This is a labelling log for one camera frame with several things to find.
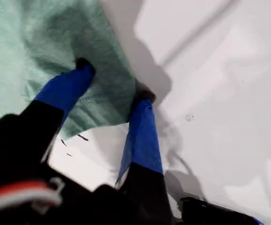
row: white wire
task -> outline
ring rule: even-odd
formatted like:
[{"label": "white wire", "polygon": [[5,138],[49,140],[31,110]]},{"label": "white wire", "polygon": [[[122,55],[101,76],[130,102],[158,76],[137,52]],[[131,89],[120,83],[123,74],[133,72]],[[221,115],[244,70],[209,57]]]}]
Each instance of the white wire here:
[{"label": "white wire", "polygon": [[14,191],[7,195],[0,195],[0,210],[35,200],[52,203],[57,206],[62,203],[61,196],[53,190],[28,188],[27,190]]}]

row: red wire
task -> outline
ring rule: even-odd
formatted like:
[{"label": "red wire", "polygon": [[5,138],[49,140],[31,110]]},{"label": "red wire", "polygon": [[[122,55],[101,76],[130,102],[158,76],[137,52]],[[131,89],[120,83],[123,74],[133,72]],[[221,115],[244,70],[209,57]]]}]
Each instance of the red wire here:
[{"label": "red wire", "polygon": [[0,195],[10,194],[11,192],[22,191],[26,189],[49,189],[46,183],[42,181],[30,180],[8,184],[0,187]]}]

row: green towel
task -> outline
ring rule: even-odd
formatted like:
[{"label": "green towel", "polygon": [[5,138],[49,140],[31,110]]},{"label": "green towel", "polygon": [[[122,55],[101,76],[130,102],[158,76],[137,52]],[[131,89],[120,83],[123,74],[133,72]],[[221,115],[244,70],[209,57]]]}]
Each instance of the green towel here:
[{"label": "green towel", "polygon": [[135,82],[98,0],[0,0],[0,116],[20,113],[85,57],[96,76],[62,128],[70,137],[127,122]]}]

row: white table surface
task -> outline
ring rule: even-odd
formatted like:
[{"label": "white table surface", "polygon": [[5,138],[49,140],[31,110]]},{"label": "white table surface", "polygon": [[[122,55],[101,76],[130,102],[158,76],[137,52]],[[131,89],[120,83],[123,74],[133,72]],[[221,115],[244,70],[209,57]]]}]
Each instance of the white table surface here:
[{"label": "white table surface", "polygon": [[[271,0],[102,3],[134,75],[158,97],[169,193],[271,224]],[[58,140],[50,164],[91,190],[113,185],[127,128]]]}]

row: white surface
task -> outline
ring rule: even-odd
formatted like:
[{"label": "white surface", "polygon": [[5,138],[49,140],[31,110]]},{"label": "white surface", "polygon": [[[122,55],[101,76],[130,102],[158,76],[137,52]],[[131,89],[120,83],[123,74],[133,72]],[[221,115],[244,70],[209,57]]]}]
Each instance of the white surface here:
[{"label": "white surface", "polygon": [[[135,76],[157,94],[163,166],[180,197],[203,195],[271,224],[271,0],[103,0],[103,8]],[[111,184],[126,133],[127,125],[86,131],[89,142],[67,143],[77,157],[55,148],[51,162],[88,188]]]}]

